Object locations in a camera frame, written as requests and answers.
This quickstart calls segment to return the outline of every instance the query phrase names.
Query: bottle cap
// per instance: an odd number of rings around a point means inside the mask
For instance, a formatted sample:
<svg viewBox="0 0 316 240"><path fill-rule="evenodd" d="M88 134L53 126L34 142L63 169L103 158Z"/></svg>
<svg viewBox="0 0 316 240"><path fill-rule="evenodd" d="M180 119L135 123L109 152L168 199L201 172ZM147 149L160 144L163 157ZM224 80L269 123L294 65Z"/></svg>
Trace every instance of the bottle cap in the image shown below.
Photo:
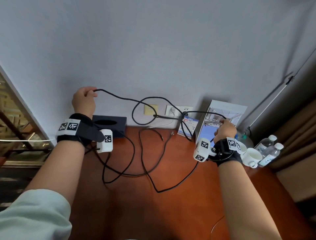
<svg viewBox="0 0 316 240"><path fill-rule="evenodd" d="M277 139L277 137L274 136L274 135L270 135L270 136L268 137L268 139L270 139L271 141L275 141L275 140Z"/></svg>
<svg viewBox="0 0 316 240"><path fill-rule="evenodd" d="M281 150L281 149L283 149L284 148L284 146L281 144L281 143L276 143L275 145L274 145L274 147L276 148L276 149L279 149L279 150Z"/></svg>

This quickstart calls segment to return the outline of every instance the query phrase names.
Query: yellow wall switch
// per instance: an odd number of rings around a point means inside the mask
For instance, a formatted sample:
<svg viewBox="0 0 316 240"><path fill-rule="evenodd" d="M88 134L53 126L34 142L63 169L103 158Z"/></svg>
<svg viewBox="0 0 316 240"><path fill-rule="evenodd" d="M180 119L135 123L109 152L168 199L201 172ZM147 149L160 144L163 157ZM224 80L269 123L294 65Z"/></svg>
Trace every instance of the yellow wall switch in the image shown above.
<svg viewBox="0 0 316 240"><path fill-rule="evenodd" d="M150 106L152 106L153 108L155 108L155 110L156 110L156 112L157 112L157 114L158 114L158 105L156 105L156 104L150 104ZM149 106L147 106L147 105L144 105L144 115L154 115L155 114L155 112L154 112L154 110L151 108L151 107L149 107Z"/></svg>

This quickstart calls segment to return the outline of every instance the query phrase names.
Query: white cup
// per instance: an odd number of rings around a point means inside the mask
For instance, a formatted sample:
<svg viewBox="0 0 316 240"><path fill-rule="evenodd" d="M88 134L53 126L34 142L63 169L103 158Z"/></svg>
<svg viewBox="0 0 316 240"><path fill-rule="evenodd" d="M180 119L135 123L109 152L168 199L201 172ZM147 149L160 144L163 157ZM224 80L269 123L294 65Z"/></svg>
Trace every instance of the white cup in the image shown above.
<svg viewBox="0 0 316 240"><path fill-rule="evenodd" d="M262 160L262 155L254 148L248 148L247 151L241 156L242 163L248 167L258 167L258 162Z"/></svg>
<svg viewBox="0 0 316 240"><path fill-rule="evenodd" d="M246 147L246 145L243 144L242 142L239 142L239 141L238 141L238 144L239 144L240 150L241 150L240 156L242 156L242 155L247 151L247 147Z"/></svg>

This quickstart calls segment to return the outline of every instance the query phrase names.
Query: shirt sleeve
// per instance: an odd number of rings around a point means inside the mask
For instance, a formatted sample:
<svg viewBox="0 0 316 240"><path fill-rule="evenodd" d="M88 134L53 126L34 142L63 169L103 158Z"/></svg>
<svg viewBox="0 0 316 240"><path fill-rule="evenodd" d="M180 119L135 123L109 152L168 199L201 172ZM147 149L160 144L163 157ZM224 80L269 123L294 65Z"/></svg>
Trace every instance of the shirt sleeve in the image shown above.
<svg viewBox="0 0 316 240"><path fill-rule="evenodd" d="M59 193L28 190L0 212L0 239L68 239L70 211L69 202Z"/></svg>

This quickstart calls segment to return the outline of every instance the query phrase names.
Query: wooden table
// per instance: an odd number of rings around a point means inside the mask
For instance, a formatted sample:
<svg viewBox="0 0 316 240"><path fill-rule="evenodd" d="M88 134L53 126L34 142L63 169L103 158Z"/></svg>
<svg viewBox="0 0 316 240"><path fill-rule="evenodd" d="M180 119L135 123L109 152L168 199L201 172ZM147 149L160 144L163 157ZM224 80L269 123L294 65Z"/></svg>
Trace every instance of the wooden table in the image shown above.
<svg viewBox="0 0 316 240"><path fill-rule="evenodd" d="M138 131L128 127L127 136L136 146L133 164L127 173L142 173ZM158 130L166 140L168 129ZM164 142L153 131L143 131L144 162L150 169L158 161ZM181 181L195 166L192 154L195 144L174 135L166 147L164 158L151 173L161 190ZM109 165L122 171L133 153L131 143L114 139ZM103 160L107 153L100 154ZM177 188L156 193L147 176L120 177L103 185L103 166L94 153L87 154L70 221L70 239L229 239L224 216L217 166L200 163L194 173ZM296 208L277 177L266 167L245 168L260 196L268 207L283 239L315 239L313 229ZM105 171L105 180L117 176Z"/></svg>

